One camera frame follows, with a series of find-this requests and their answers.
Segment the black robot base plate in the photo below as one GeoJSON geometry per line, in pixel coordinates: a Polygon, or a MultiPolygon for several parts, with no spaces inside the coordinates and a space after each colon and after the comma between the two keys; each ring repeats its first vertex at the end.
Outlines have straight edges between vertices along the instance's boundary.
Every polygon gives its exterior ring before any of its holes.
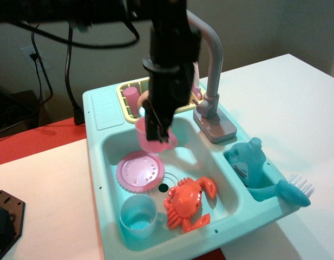
{"type": "Polygon", "coordinates": [[[22,235],[25,202],[0,190],[0,259],[22,235]]]}

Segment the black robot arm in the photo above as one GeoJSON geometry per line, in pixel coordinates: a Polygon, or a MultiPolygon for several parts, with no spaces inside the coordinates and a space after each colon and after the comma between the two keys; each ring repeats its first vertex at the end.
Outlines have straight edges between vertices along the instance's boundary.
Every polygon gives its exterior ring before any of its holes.
{"type": "Polygon", "coordinates": [[[188,104],[199,58],[201,32],[187,18],[186,1],[0,1],[0,23],[9,23],[59,43],[84,49],[119,49],[138,43],[135,21],[152,22],[150,53],[143,66],[149,73],[146,138],[167,142],[175,111],[188,104]],[[66,40],[36,28],[37,23],[68,22],[77,28],[122,22],[134,39],[105,45],[66,40]]]}

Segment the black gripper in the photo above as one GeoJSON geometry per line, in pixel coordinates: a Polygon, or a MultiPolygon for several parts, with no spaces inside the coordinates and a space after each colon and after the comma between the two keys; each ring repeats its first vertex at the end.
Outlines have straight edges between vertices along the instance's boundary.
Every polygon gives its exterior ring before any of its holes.
{"type": "Polygon", "coordinates": [[[151,58],[144,58],[143,66],[149,72],[148,100],[143,102],[146,139],[169,142],[168,130],[173,115],[189,101],[194,65],[192,62],[182,62],[164,67],[153,63],[151,58]]]}

